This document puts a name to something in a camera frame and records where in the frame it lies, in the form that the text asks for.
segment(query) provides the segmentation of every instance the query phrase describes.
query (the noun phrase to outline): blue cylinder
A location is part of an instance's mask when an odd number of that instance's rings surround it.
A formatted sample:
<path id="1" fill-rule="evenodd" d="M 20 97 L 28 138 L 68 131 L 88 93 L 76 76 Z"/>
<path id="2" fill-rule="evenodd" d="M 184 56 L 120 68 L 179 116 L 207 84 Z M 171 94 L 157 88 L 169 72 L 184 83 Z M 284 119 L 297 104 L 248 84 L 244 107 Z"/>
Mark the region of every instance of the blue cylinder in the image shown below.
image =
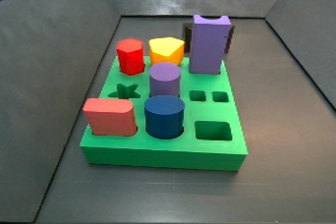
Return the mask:
<path id="1" fill-rule="evenodd" d="M 156 95 L 144 102 L 147 132 L 157 139 L 169 140 L 184 130 L 184 101 L 172 95 Z"/>

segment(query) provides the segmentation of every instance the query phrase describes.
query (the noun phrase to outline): small square hole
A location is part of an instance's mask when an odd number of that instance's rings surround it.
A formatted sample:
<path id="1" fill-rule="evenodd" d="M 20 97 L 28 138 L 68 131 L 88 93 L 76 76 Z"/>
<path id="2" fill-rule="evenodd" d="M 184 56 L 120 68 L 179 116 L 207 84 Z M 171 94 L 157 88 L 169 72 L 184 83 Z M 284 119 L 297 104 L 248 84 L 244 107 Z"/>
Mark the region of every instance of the small square hole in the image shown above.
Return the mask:
<path id="1" fill-rule="evenodd" d="M 196 121 L 197 140 L 232 140 L 229 124 L 219 121 Z"/>
<path id="2" fill-rule="evenodd" d="M 215 91 L 212 93 L 212 100 L 213 102 L 228 102 L 227 92 Z"/>
<path id="3" fill-rule="evenodd" d="M 191 101 L 205 102 L 207 101 L 205 92 L 201 90 L 191 90 L 189 98 L 191 98 Z"/>

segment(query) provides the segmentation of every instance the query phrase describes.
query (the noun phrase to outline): star-shaped hole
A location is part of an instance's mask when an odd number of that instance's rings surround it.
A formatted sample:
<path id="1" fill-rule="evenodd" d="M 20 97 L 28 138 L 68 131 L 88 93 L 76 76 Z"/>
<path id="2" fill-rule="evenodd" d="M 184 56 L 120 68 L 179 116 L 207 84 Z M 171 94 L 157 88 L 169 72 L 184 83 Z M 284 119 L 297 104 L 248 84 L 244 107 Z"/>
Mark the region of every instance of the star-shaped hole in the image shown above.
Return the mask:
<path id="1" fill-rule="evenodd" d="M 137 84 L 131 86 L 117 84 L 117 91 L 112 92 L 109 97 L 116 97 L 119 99 L 140 98 L 140 95 L 135 92 L 136 88 Z"/>

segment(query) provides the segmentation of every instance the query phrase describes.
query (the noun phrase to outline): green board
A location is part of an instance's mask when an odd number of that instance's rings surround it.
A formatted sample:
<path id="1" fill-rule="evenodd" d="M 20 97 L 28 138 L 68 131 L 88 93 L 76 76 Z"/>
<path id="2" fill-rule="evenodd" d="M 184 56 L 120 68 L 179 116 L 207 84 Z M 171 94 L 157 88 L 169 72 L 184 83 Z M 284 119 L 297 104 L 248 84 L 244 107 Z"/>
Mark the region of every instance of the green board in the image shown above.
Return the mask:
<path id="1" fill-rule="evenodd" d="M 145 131 L 144 101 L 149 98 L 149 58 L 144 73 L 128 76 L 115 60 L 100 97 L 133 102 L 137 132 L 132 137 L 93 136 L 88 125 L 80 142 L 92 164 L 237 171 L 248 154 L 224 64 L 220 75 L 189 73 L 181 67 L 180 98 L 185 102 L 184 133 L 160 140 Z"/>

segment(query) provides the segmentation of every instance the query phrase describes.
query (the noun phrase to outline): yellow pentagonal prism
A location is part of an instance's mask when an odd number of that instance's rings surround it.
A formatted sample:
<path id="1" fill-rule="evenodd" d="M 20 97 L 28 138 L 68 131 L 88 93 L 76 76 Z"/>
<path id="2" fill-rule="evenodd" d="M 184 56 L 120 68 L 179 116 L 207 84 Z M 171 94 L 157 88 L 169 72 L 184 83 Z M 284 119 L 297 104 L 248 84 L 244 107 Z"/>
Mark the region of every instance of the yellow pentagonal prism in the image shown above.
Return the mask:
<path id="1" fill-rule="evenodd" d="M 149 58 L 152 65 L 161 62 L 180 65 L 184 59 L 184 41 L 173 37 L 151 39 Z"/>

